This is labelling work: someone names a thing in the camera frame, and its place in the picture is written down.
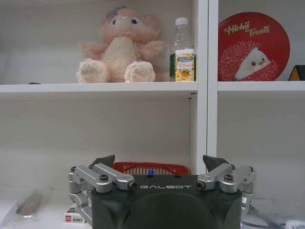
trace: bottle label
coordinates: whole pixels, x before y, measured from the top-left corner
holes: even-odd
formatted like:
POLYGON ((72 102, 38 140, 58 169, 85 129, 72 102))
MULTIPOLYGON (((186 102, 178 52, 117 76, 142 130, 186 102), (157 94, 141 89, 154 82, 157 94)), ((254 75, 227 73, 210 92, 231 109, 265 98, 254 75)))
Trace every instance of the bottle label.
POLYGON ((183 53, 175 55, 176 82, 195 81, 195 54, 183 53))
POLYGON ((170 77, 175 78, 175 53, 170 58, 170 77))

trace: purple bow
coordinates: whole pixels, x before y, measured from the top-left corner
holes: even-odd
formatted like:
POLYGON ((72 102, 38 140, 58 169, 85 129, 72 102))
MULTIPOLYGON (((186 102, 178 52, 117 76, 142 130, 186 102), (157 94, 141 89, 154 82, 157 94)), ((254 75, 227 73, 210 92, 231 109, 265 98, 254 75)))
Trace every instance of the purple bow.
POLYGON ((110 13, 107 14, 107 18, 114 17, 115 15, 118 14, 119 10, 126 9, 126 8, 127 8, 126 6, 119 6, 119 7, 114 8, 113 11, 111 11, 110 13))

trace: hedgehog illustration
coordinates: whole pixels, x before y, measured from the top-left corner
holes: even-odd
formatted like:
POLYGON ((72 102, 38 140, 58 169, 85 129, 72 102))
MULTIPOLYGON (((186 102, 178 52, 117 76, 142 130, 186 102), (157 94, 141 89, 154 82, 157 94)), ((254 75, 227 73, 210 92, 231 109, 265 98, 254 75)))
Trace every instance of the hedgehog illustration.
POLYGON ((269 60, 254 41, 241 41, 229 46, 218 64, 219 81, 274 81, 278 64, 269 60))

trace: plastic bag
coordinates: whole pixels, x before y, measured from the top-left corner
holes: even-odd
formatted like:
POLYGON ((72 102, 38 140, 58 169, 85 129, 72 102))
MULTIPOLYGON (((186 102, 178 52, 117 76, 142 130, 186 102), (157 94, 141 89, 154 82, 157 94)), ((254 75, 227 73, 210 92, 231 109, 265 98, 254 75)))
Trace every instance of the plastic bag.
POLYGON ((241 229, 294 229, 294 221, 305 222, 305 209, 292 207, 284 201, 258 198, 252 201, 241 229))
POLYGON ((49 194, 49 188, 41 188, 34 189, 30 194, 25 195, 25 198, 14 204, 10 209, 4 217, 0 228, 38 221, 41 215, 41 208, 47 197, 50 196, 49 194))

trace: robotic hand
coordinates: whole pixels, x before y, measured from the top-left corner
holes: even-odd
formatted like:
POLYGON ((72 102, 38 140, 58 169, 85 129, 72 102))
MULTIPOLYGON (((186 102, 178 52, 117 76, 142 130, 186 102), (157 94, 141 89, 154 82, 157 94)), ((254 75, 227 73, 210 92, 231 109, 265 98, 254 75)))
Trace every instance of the robotic hand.
POLYGON ((114 156, 100 158, 71 168, 70 200, 93 229, 239 229, 253 199, 255 171, 203 160, 205 175, 132 176, 111 168, 114 156))

